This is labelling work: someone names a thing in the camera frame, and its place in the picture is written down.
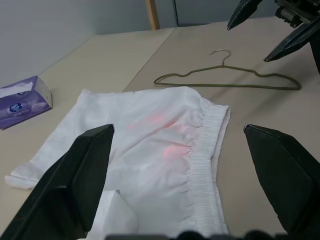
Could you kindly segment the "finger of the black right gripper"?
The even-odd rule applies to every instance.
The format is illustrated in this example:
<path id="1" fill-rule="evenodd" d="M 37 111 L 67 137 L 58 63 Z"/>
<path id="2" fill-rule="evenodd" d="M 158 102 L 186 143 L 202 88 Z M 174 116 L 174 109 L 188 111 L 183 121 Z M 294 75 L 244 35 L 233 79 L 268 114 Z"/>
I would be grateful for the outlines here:
<path id="1" fill-rule="evenodd" d="M 231 30 L 246 21 L 258 8 L 261 0 L 241 0 L 227 24 L 227 30 Z"/>
<path id="2" fill-rule="evenodd" d="M 278 46 L 265 57 L 265 62 L 279 60 L 294 53 L 310 43 L 315 62 L 318 62 L 318 20 L 304 23 L 282 40 Z"/>

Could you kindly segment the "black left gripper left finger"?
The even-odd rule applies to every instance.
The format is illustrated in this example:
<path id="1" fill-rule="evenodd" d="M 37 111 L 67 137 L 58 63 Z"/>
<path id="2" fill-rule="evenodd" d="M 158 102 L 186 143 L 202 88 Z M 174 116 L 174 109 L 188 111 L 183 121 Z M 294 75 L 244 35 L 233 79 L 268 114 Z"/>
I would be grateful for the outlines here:
<path id="1" fill-rule="evenodd" d="M 42 176 L 0 240 L 79 240 L 92 229 L 104 189 L 112 124 L 79 135 Z"/>

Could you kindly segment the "hangers on wooden rack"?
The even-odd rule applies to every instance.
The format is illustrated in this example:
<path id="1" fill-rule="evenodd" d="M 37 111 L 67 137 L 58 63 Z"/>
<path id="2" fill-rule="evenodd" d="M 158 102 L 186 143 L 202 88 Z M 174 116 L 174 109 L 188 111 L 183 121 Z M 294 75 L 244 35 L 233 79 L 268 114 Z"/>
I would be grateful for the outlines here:
<path id="1" fill-rule="evenodd" d="M 159 18 L 158 18 L 158 12 L 157 12 L 155 0 L 145 0 L 145 6 L 146 6 L 151 29 L 153 31 L 159 30 L 160 29 L 160 22 L 159 22 Z"/>

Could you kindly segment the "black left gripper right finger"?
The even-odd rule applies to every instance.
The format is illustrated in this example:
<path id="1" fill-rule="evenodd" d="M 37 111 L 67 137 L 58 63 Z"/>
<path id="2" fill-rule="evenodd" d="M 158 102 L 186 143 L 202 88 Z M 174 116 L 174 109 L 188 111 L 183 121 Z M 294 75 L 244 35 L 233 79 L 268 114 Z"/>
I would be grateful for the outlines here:
<path id="1" fill-rule="evenodd" d="M 243 130 L 259 183 L 292 238 L 320 238 L 320 162 L 293 136 L 258 125 Z"/>

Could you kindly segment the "olive green clothes hanger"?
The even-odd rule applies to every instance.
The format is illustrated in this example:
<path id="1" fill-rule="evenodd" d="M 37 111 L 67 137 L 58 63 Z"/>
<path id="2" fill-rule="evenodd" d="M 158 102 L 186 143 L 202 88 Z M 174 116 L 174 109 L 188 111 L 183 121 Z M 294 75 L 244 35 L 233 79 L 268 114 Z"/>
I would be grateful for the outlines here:
<path id="1" fill-rule="evenodd" d="M 267 90 L 281 90 L 281 91 L 300 91 L 302 89 L 302 85 L 294 78 L 289 77 L 287 75 L 279 74 L 279 73 L 268 73 L 268 74 L 260 74 L 253 69 L 237 67 L 226 65 L 225 61 L 231 57 L 232 52 L 227 49 L 217 49 L 209 53 L 208 55 L 213 55 L 218 52 L 226 52 L 228 55 L 223 58 L 220 65 L 215 65 L 211 67 L 199 68 L 195 70 L 191 70 L 188 73 L 180 74 L 180 73 L 168 73 L 159 76 L 153 81 L 153 84 L 156 86 L 169 86 L 169 87 L 204 87 L 204 88 L 252 88 L 252 89 L 267 89 Z M 218 84 L 218 83 L 170 83 L 170 82 L 162 82 L 162 80 L 171 78 L 171 77 L 178 77 L 178 78 L 186 78 L 192 74 L 216 70 L 216 69 L 230 69 L 240 72 L 251 73 L 258 78 L 266 79 L 266 78 L 281 78 L 287 80 L 294 84 L 293 87 L 288 86 L 268 86 L 268 85 L 256 85 L 256 84 Z"/>

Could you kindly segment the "white cloth garment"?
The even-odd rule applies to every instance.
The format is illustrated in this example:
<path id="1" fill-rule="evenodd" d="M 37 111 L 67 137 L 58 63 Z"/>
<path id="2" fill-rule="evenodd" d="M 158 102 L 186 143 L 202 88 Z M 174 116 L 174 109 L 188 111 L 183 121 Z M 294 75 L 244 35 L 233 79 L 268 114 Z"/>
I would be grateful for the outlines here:
<path id="1" fill-rule="evenodd" d="M 82 91 L 29 162 L 5 182 L 33 188 L 87 130 L 112 124 L 102 197 L 87 240 L 111 234 L 227 234 L 217 165 L 230 108 L 189 87 L 125 93 Z"/>

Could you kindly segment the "purple tissue box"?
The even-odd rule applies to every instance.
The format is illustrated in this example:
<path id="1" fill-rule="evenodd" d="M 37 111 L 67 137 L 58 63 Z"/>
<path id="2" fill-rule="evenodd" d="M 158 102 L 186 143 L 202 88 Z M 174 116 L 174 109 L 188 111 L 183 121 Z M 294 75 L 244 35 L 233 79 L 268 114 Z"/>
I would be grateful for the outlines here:
<path id="1" fill-rule="evenodd" d="M 52 93 L 37 75 L 0 87 L 0 129 L 24 122 L 52 107 Z"/>

